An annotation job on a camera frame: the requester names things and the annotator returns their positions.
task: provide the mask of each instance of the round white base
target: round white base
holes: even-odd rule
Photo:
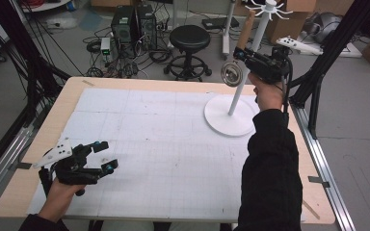
[[[233,115],[229,109],[233,97],[218,95],[206,104],[205,118],[209,125],[217,132],[231,137],[242,137],[253,131],[254,108],[243,100],[239,100]]]

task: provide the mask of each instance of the table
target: table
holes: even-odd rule
[[[42,124],[22,160],[24,163],[37,162],[43,153],[58,142],[68,118],[72,114],[81,93],[86,88],[234,93],[234,89],[225,84],[72,77],[67,81],[55,105]],[[253,94],[253,86],[245,86],[242,94]],[[318,176],[318,174],[305,146],[297,121],[292,116],[289,128],[296,134],[300,153],[300,175],[304,185],[303,211],[305,223],[334,223],[335,217],[323,186],[318,183],[311,183],[308,180],[308,176]],[[0,217],[26,217],[26,211],[39,181],[38,169],[18,169],[0,198]],[[225,219],[225,222],[237,222],[237,220]]]

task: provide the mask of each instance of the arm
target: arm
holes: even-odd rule
[[[66,213],[74,194],[84,189],[83,185],[65,185],[56,178],[50,188],[46,202],[37,215],[29,215],[22,223],[19,231],[58,230],[57,222]]]
[[[249,157],[242,171],[242,205],[236,230],[301,230],[303,186],[294,134],[284,125],[282,94],[275,86],[256,85],[262,111],[254,119]]]

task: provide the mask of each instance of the metal rail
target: metal rail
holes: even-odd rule
[[[308,130],[308,115],[305,109],[296,108],[294,105],[291,106],[291,109],[297,119],[299,127],[304,136],[305,143],[308,147],[308,151],[310,152],[319,176],[323,182],[328,182],[330,185],[329,187],[324,187],[324,189],[330,200],[331,207],[335,213],[335,217],[339,226],[341,227],[341,230],[355,231],[356,229],[353,221],[338,190],[334,177],[332,176],[330,166],[326,160],[323,149],[321,148],[318,140],[313,139],[311,132]]]

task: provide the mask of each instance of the floor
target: floor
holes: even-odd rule
[[[64,13],[57,9],[41,13],[42,20]],[[106,28],[111,22],[109,13],[96,13],[90,7],[71,14],[77,18],[77,27],[57,30],[53,38],[64,48],[67,55],[86,73],[91,66],[91,55],[86,50],[84,38],[93,37],[95,31]],[[192,14],[187,24],[200,25],[201,15]],[[63,52],[44,35],[55,65],[63,71],[81,76],[79,71],[67,59]],[[211,34],[211,43],[198,56],[207,61],[213,74],[203,77],[204,82],[221,83],[222,53],[221,34]],[[231,42],[231,49],[236,41]],[[356,43],[362,49],[363,43]],[[268,53],[270,47],[263,44],[260,52]],[[300,55],[294,52],[290,56],[294,65],[294,76],[306,73],[316,57]],[[150,61],[139,65],[144,68]],[[173,80],[171,75],[163,73],[162,64],[152,64],[133,78],[153,80]],[[0,139],[14,122],[26,104],[25,93],[11,62],[0,63]],[[323,82],[317,122],[319,142],[330,164],[338,189],[353,219],[357,230],[370,230],[370,64],[363,58],[338,58]],[[0,184],[0,194],[11,178],[9,171]],[[0,218],[0,230],[15,229],[22,219]],[[68,220],[71,230],[87,229],[87,222]],[[333,225],[304,225],[303,230],[339,230]]]

